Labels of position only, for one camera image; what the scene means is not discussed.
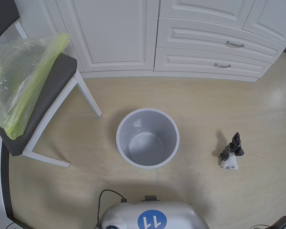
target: wooden floor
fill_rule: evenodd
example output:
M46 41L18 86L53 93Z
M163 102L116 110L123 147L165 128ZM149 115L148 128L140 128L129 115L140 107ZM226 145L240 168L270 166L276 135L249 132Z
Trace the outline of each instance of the wooden floor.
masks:
M160 77L85 82L102 117L75 88L34 148L70 167L10 157L16 218L35 229L93 228L103 189L128 201L154 194L162 201L188 201L211 229L271 225L286 215L285 53L256 83ZM179 129L175 157L157 169L130 165L116 147L120 121L139 108L166 112ZM239 170L223 169L218 155L236 132L245 154L237 158ZM119 200L104 193L101 213Z

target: chair backrest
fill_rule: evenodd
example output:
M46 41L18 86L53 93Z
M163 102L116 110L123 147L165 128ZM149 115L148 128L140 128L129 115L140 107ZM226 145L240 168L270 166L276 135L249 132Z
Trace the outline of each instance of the chair backrest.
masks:
M0 0L0 36L19 18L14 0Z

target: crumpled black bag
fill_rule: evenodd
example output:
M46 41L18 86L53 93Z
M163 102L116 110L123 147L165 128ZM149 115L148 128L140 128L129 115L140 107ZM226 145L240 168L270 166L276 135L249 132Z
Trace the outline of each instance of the crumpled black bag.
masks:
M227 147L222 151L222 153L219 155L219 158L221 160L228 160L230 153L235 153L236 156L242 156L244 155L244 151L242 149L242 142L240 141L239 133L236 132L236 134L232 138L232 142L229 143Z

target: chair leg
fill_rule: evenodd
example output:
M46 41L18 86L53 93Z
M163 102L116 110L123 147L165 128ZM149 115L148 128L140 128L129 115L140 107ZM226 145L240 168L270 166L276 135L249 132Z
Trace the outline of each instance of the chair leg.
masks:
M92 108L93 112L95 112L95 114L98 117L101 117L102 112L99 109L98 105L96 104L94 98L92 97L88 87L86 86L86 84L85 84L85 82L84 82L84 80L83 80L83 78L80 75L80 72L78 70L76 70L76 73L74 74L74 78L77 80L77 86L80 89L83 96L85 97L85 99L87 100L90 107Z
M54 165L58 165L58 166L64 166L64 167L69 167L70 163L66 162L64 160L57 160L57 159L53 159L53 158L49 158L43 155L39 155L36 154L34 152L28 151L28 150L23 150L22 155L26 156L26 157L30 157L33 159L37 159L43 162L47 162L50 164L54 164Z

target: white chair frame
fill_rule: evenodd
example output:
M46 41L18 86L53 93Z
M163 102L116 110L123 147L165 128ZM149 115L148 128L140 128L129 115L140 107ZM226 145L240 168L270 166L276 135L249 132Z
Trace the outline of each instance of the white chair frame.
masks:
M24 38L28 38L26 33L24 32L21 24L19 23L19 21L16 21L14 23L14 25L15 25L17 31L19 32L20 36L23 39ZM61 93L58 95L58 97L56 98L54 103L51 105L51 107L48 109L46 114L43 116L43 118L40 121L40 123L38 124L34 134L32 135L30 141L28 142L28 144L26 145L25 149L23 150L22 155L30 157L30 158L33 158L33 159L37 159L37 160L40 160L40 161L44 161L44 162L47 162L47 163L51 163L51 164L55 164L55 165L59 165L59 166L69 167L69 165L70 165L69 162L67 162L65 160L57 160L57 159L49 158L49 157L46 157L46 156L43 156L43 155L39 155L39 154L33 152L33 148L34 148L35 144L37 143L39 137L41 136L42 132L44 131L44 129L48 125L49 121L52 119L53 115L55 114L55 112L59 108L59 106L62 104L62 102L65 100L65 98L69 95L71 90L76 85L78 86L78 88L80 89L81 93L83 94L83 96L87 100L87 102L90 105L90 107L92 108L93 112L98 117L101 117L102 112L99 109L98 105L96 104L95 100L93 99L93 97L92 97L88 87L86 86L82 76L80 75L80 72L77 69L75 74L72 76L72 78L69 80L67 85L61 91Z

